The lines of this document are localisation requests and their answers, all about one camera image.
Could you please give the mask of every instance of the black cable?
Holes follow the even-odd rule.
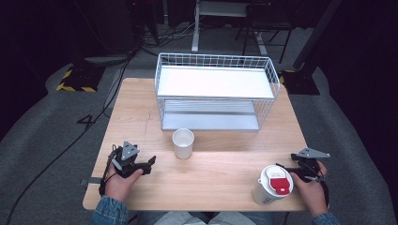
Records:
[[[127,65],[129,64],[129,62],[131,61],[131,58],[127,61],[127,63],[123,66],[123,71],[122,74],[124,73],[124,71],[126,70]],[[61,158],[66,152],[68,152],[68,150],[75,144],[77,143],[84,135],[85,133],[97,122],[97,120],[104,114],[105,110],[111,105],[112,100],[115,97],[115,93],[112,96],[112,99],[108,102],[108,104],[106,105],[105,108],[102,109],[102,111],[99,113],[99,115],[97,115],[97,117],[94,119],[93,123],[89,124],[88,127],[67,147],[65,148],[58,156],[56,156],[38,175],[35,176],[35,178],[26,186],[26,188],[23,190],[23,192],[20,194],[20,196],[18,197],[17,201],[15,201],[15,203],[12,205],[12,208],[8,214],[8,218],[7,218],[7,222],[6,225],[8,225],[11,221],[12,215],[18,205],[18,203],[20,202],[21,198],[23,197],[23,195],[26,193],[26,191],[59,159]]]
[[[121,81],[123,80],[124,72],[125,72],[125,70],[126,70],[127,65],[129,64],[130,60],[131,60],[131,58],[130,58],[130,59],[122,66],[122,68],[120,69],[119,77],[118,77],[118,78],[116,79],[116,81],[112,84],[111,89],[109,90],[108,95],[106,96],[106,99],[105,99],[105,101],[103,102],[103,106],[102,106],[102,109],[103,109],[103,110],[106,110],[106,108],[108,108],[109,105],[110,105],[110,103],[114,100],[114,98],[115,98],[115,96],[116,96],[116,93],[117,93],[117,89],[119,89],[119,87],[120,87]],[[108,105],[105,106],[106,100],[108,99],[109,95],[111,94],[111,92],[112,92],[112,90],[114,89],[114,86],[115,86],[115,84],[116,84],[117,82],[118,82],[118,84],[117,84],[117,87],[116,87],[116,89],[115,89],[114,95],[112,96],[111,100],[109,100]],[[107,115],[105,111],[103,112],[103,114],[104,114],[106,117],[108,117],[108,118],[111,117],[110,115]]]
[[[127,224],[130,224],[133,222],[136,218],[138,218],[138,215],[134,215],[131,219],[129,219],[129,222]]]
[[[286,214],[284,215],[283,225],[287,225],[287,220],[289,218],[289,214],[290,214],[290,212],[286,212]]]

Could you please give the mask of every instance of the denim sleeve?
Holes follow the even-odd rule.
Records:
[[[324,213],[313,218],[312,225],[340,225],[340,222],[332,213]]]
[[[127,225],[129,210],[126,205],[108,196],[102,196],[91,217],[90,225],[120,224]]]

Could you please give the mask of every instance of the cup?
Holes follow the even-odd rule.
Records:
[[[173,144],[175,148],[175,154],[178,158],[189,158],[192,155],[193,140],[192,131],[186,128],[180,128],[173,134]]]
[[[287,170],[277,165],[264,168],[252,196],[256,203],[264,205],[283,199],[293,190],[293,179]]]

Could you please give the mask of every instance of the white wire basket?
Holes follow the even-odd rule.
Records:
[[[161,129],[259,130],[280,83],[268,57],[161,53],[155,91]]]

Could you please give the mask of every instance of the hand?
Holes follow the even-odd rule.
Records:
[[[131,186],[140,178],[143,172],[142,169],[137,170],[125,179],[116,173],[115,166],[111,163],[107,176],[108,181],[105,186],[105,195],[124,202],[130,193]]]
[[[325,165],[320,161],[318,161],[318,165],[320,171],[322,172],[320,172],[318,175],[326,175],[328,170],[326,169]],[[323,213],[327,213],[328,207],[326,206],[325,194],[321,184],[317,183],[316,181],[305,183],[294,172],[291,172],[290,175],[292,176],[293,182],[298,188],[302,200],[310,210],[311,215],[316,217]]]

